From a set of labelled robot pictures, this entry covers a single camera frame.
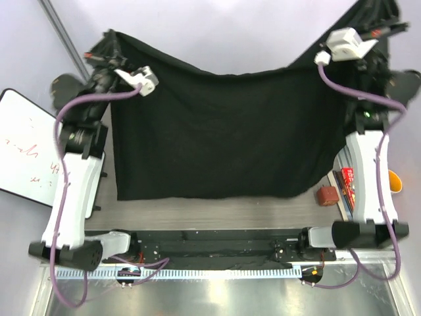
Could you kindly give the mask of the black floral t-shirt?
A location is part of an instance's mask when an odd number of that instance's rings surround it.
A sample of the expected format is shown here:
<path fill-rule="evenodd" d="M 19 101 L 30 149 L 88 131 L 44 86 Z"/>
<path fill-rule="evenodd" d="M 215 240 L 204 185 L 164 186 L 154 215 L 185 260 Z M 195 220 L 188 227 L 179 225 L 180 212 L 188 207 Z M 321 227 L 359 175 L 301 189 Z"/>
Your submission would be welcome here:
<path fill-rule="evenodd" d="M 399 21 L 396 1 L 156 1 L 90 49 L 158 78 L 111 103 L 120 201 L 298 196 L 356 132 L 357 101 L 326 85 L 331 32 Z"/>

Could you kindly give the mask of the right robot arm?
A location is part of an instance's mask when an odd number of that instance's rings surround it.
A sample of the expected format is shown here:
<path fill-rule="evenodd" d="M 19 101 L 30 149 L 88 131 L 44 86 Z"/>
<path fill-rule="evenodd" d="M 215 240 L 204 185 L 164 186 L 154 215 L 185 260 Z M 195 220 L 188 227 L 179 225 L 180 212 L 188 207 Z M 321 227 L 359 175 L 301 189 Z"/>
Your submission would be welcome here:
<path fill-rule="evenodd" d="M 389 133 L 420 91 L 418 71 L 389 67 L 388 39 L 406 29 L 403 23 L 334 28 L 310 57 L 297 88 L 303 132 L 322 155 L 315 167 L 332 161 L 343 145 L 350 151 L 353 217 L 305 228 L 297 243 L 303 259 L 330 248 L 396 248 L 409 234 L 392 201 L 387 162 Z"/>

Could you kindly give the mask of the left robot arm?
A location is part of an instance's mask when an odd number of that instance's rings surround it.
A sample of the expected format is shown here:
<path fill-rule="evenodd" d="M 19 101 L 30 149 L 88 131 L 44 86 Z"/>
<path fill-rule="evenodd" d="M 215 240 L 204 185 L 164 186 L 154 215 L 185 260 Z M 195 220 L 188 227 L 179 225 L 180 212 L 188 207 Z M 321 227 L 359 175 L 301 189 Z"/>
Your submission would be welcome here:
<path fill-rule="evenodd" d="M 134 262 L 140 246 L 127 232 L 85 236 L 85 219 L 95 210 L 103 172 L 108 128 L 101 119 L 108 107 L 105 96 L 115 91 L 117 68 L 127 60 L 119 49 L 85 53 L 93 73 L 86 83 L 71 74 L 53 80 L 50 93 L 57 111 L 53 141 L 59 149 L 60 177 L 47 228 L 41 240 L 31 242 L 28 253 L 52 265 L 94 271 L 114 250 L 123 261 Z"/>

